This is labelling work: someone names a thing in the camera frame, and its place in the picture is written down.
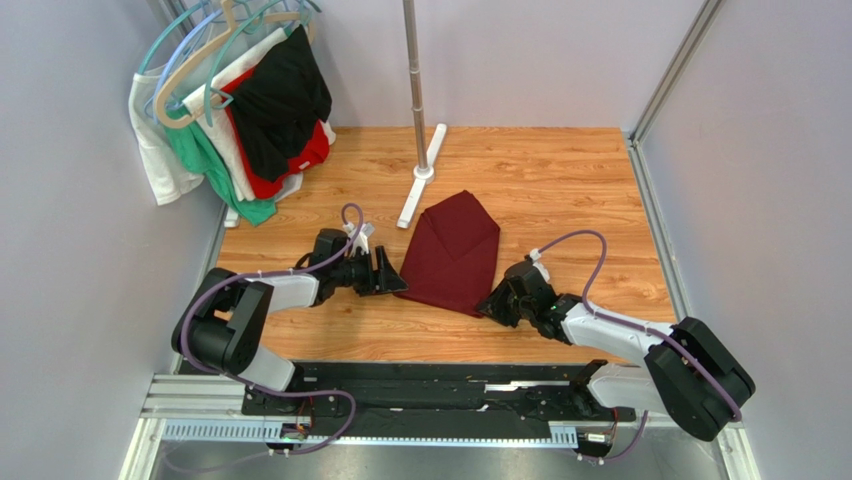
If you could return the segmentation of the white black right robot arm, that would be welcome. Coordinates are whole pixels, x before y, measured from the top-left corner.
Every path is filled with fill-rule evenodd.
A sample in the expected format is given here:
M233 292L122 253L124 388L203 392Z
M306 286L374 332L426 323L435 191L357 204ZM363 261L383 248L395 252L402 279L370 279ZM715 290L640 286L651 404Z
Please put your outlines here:
M585 382L607 408L667 415L683 431L711 441L755 394L756 384L701 320L651 322L602 309L574 294L558 294L546 269L524 260L477 306L480 314L515 327L528 321L541 336L626 360L594 368Z

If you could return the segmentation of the dark red cloth napkin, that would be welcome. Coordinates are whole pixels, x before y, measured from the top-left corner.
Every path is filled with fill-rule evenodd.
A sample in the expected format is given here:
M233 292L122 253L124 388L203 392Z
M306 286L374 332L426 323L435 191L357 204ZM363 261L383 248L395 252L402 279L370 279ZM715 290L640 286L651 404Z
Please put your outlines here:
M501 229L479 200L463 190L419 217L400 269L401 299L479 318L493 289Z

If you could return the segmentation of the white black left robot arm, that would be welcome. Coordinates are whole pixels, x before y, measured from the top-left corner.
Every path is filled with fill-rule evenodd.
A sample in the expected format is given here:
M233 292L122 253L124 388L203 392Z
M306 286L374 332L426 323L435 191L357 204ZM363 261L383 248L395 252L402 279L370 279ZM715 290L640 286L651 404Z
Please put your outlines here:
M358 296L405 292L407 282L383 246L371 248L372 227L323 229L293 270L207 272L172 334L172 348L199 370L225 375L262 392L284 392L296 365L262 346L269 314L323 304L337 289Z

